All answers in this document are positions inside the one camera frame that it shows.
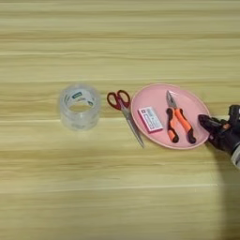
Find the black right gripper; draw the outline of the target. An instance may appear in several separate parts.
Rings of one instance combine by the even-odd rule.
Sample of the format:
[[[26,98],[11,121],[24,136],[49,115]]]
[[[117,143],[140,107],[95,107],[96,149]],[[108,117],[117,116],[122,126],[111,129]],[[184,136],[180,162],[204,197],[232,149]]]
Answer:
[[[208,141],[216,149],[232,155],[240,145],[240,120],[232,125],[229,121],[218,120],[205,114],[199,114],[198,120],[200,125],[210,133]]]

